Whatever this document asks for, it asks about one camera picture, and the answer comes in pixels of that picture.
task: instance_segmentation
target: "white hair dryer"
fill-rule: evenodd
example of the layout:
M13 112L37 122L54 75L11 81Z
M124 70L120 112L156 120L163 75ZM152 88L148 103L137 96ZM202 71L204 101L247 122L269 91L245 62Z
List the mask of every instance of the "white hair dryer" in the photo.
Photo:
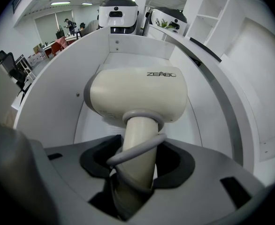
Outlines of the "white hair dryer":
M158 132L165 122L178 120L187 105L184 77L176 67L102 70L88 81L84 100L99 115L127 124L122 152L107 164L130 176L120 182L116 197L123 207L138 210L143 201L129 187L144 192L151 188L156 146L166 139Z

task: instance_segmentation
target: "brand logo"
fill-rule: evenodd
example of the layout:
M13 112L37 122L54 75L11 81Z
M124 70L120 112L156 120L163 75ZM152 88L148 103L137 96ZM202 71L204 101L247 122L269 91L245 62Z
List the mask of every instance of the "brand logo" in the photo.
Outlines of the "brand logo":
M175 73L147 73L147 76L164 76L164 77L176 77Z

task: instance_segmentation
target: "standing person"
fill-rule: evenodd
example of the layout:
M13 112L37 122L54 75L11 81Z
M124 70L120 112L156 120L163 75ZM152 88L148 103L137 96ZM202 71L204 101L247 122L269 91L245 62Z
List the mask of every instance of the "standing person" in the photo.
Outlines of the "standing person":
M68 25L67 25L66 27L64 27L64 28L68 28L68 29L70 30L70 34L71 34L71 35L74 35L74 27L73 27L72 21L70 21L68 18L66 18L66 19L64 20L64 22L68 24Z

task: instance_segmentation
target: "ceiling light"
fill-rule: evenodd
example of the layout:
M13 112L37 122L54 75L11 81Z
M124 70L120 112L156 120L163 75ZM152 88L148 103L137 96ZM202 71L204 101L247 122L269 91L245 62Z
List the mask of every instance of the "ceiling light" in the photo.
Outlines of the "ceiling light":
M62 4L69 4L71 2L53 2L51 5L62 5Z

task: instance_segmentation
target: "pink cloth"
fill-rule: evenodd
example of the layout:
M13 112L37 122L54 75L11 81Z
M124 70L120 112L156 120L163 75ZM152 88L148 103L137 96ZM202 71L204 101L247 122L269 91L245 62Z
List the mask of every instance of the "pink cloth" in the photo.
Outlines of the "pink cloth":
M65 36L63 36L55 41L58 42L63 48L66 48L68 46Z

